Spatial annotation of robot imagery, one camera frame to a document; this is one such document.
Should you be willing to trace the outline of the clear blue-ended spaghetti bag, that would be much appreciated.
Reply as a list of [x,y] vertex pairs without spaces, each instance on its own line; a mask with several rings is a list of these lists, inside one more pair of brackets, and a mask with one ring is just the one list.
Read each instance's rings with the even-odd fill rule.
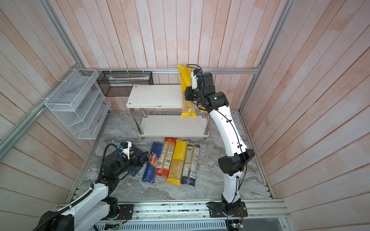
[[195,187],[199,153],[199,145],[189,145],[187,147],[186,158],[181,175],[181,184],[188,184]]

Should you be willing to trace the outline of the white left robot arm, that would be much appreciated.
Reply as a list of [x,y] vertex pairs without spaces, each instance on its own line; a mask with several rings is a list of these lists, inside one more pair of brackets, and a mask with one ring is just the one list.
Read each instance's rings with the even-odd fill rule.
[[147,161],[148,152],[123,159],[118,154],[103,156],[98,179],[87,192],[56,212],[42,215],[35,231],[86,231],[100,220],[123,218],[128,220],[118,200],[110,194],[115,190],[120,175],[130,173],[130,168],[142,167]]

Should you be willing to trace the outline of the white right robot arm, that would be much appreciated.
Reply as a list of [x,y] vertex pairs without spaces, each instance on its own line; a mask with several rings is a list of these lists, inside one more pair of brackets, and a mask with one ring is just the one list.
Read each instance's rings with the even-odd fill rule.
[[231,115],[226,95],[216,92],[213,75],[194,69],[191,86],[185,89],[185,99],[194,103],[198,109],[206,111],[214,120],[225,146],[226,155],[219,158],[218,164],[225,175],[224,190],[220,202],[209,202],[207,207],[211,217],[246,216],[245,203],[240,196],[240,188],[244,181],[242,172],[254,157],[242,140]]

